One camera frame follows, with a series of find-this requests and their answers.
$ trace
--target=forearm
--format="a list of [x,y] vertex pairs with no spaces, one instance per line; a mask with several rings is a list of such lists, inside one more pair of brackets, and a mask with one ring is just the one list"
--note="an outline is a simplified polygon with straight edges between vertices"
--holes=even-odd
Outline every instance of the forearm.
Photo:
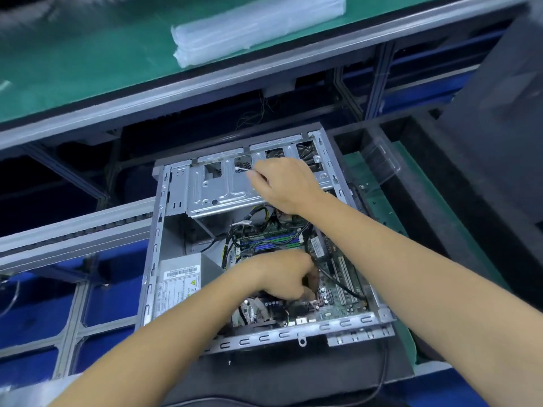
[[51,407],[159,405],[256,281],[240,264],[100,358]]
[[[322,194],[307,204],[302,215],[334,241],[402,321],[487,401],[494,405],[512,402],[503,397],[507,380],[520,397],[530,394],[523,387],[529,390],[543,367],[540,356],[532,357],[543,350],[535,338],[543,333],[536,310],[333,196]],[[522,326],[534,326],[537,333],[524,336],[520,343]],[[519,394],[507,392],[507,396]]]

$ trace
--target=white label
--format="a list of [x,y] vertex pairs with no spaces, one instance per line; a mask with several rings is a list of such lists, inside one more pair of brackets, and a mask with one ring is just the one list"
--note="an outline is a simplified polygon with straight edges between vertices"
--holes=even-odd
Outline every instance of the white label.
[[165,313],[198,290],[200,290],[200,274],[160,283],[156,288],[155,317]]
[[200,266],[194,265],[192,267],[185,267],[184,269],[171,270],[164,272],[164,281],[170,280],[171,278],[185,277],[189,274],[200,273]]
[[311,239],[311,245],[313,246],[313,251],[317,257],[324,257],[324,252],[322,251],[322,246],[318,237],[313,237]]

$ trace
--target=human hand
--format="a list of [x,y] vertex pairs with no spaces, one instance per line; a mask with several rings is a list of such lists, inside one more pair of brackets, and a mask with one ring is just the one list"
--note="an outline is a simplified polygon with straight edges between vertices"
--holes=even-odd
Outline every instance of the human hand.
[[268,203],[287,214],[302,215],[308,202],[324,193],[307,164],[296,158],[258,160],[247,176]]
[[318,270],[310,255],[302,250],[291,248],[259,254],[238,266],[246,268],[248,277],[254,277],[257,291],[264,290],[283,300],[315,300],[315,294],[302,286],[302,279],[305,275],[314,277]]

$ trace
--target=person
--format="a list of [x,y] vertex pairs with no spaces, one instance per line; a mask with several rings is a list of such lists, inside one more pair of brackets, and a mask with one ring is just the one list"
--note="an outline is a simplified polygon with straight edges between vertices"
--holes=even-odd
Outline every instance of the person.
[[[247,174],[268,203],[320,228],[489,405],[543,404],[540,312],[325,193],[301,160],[258,161]],[[246,297],[265,290],[299,299],[302,278],[313,268],[300,250],[243,261],[114,347],[51,407],[159,405]],[[159,347],[149,346],[158,340]]]

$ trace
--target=plastic wrap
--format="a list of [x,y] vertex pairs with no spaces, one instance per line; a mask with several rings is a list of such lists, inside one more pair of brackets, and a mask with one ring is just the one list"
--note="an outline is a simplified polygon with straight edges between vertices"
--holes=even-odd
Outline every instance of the plastic wrap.
[[202,64],[342,16],[346,0],[258,0],[172,28],[181,67]]

